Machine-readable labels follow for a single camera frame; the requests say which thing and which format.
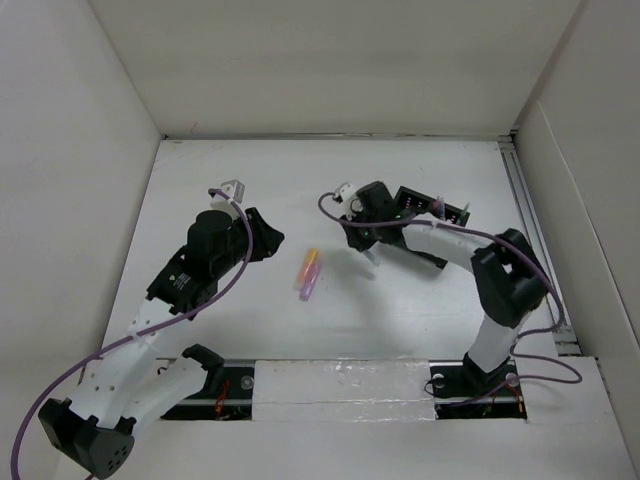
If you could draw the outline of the pink highlighter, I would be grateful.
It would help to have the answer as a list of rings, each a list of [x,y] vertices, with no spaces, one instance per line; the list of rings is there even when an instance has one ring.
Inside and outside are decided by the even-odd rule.
[[[321,272],[321,268],[322,263],[320,261],[316,261],[309,266],[299,292],[299,299],[301,301],[308,301],[310,299]]]

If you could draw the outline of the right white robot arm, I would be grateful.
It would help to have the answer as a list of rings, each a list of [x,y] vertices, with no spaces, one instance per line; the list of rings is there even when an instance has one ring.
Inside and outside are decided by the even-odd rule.
[[[377,243],[438,258],[470,272],[484,318],[463,358],[462,381],[473,393],[494,387],[522,324],[549,292],[548,279],[523,234],[508,229],[483,237],[455,224],[438,209],[399,206],[380,181],[358,188],[340,185],[340,204],[349,247],[366,252]]]

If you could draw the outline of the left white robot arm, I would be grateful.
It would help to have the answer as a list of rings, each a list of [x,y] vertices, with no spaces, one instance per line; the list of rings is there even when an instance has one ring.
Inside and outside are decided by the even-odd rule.
[[[272,257],[284,241],[258,210],[243,216],[199,213],[187,241],[147,289],[129,327],[130,341],[101,354],[96,368],[64,400],[49,399],[38,418],[51,444],[96,479],[115,474],[137,436],[181,400],[222,387],[224,360],[194,344],[155,379],[147,379],[168,336],[186,327],[218,293],[237,264]]]

